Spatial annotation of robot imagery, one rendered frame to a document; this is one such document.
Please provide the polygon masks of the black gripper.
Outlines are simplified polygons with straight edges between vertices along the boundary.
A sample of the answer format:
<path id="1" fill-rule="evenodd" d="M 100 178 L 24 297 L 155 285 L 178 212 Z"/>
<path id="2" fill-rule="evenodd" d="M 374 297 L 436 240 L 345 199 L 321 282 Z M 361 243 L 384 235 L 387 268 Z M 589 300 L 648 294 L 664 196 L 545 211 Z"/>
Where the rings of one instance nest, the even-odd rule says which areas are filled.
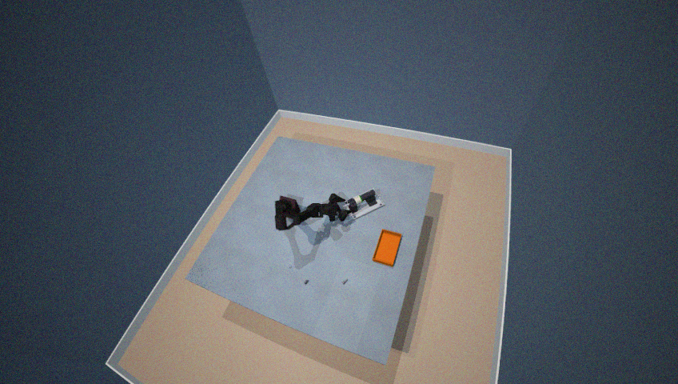
<path id="1" fill-rule="evenodd" d="M 338 217 L 339 217 L 341 222 L 343 222 L 346 219 L 347 214 L 350 214 L 352 212 L 351 210 L 341 210 L 341 208 L 337 204 L 337 202 L 345 202 L 345 201 L 346 201 L 345 199 L 337 196 L 336 194 L 331 194 L 330 197 L 329 197 L 329 203 L 328 204 L 330 206 L 336 208 L 337 212 L 339 213 Z"/>

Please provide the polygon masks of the orange shallow tray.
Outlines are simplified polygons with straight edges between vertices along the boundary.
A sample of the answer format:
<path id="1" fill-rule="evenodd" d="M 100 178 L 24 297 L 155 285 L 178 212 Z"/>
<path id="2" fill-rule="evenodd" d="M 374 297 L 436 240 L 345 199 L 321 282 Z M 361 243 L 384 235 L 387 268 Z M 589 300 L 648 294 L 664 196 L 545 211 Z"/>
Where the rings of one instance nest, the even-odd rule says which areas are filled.
<path id="1" fill-rule="evenodd" d="M 373 261 L 393 267 L 400 240 L 401 234 L 382 229 Z"/>

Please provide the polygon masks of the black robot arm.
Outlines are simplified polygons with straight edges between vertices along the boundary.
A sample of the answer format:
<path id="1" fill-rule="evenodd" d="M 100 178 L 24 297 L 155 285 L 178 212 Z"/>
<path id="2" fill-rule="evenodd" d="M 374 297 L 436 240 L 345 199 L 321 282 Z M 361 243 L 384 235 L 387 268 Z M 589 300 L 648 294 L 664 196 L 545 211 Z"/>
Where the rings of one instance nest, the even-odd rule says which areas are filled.
<path id="1" fill-rule="evenodd" d="M 337 215 L 337 210 L 336 208 L 330 206 L 328 203 L 326 204 L 320 204 L 320 203 L 312 203 L 309 206 L 307 206 L 306 210 L 300 212 L 299 214 L 288 214 L 286 213 L 286 210 L 289 211 L 290 209 L 290 203 L 289 201 L 282 199 L 279 201 L 275 202 L 276 206 L 276 216 L 275 216 L 275 222 L 276 222 L 276 229 L 283 231 L 283 230 L 289 230 L 293 226 L 300 225 L 301 222 L 308 218 L 323 218 L 323 215 L 328 215 L 329 220 L 335 221 L 335 216 Z M 318 215 L 318 212 L 320 215 Z M 290 224 L 289 226 L 286 227 L 286 219 L 285 216 L 289 215 L 293 217 L 293 223 Z"/>

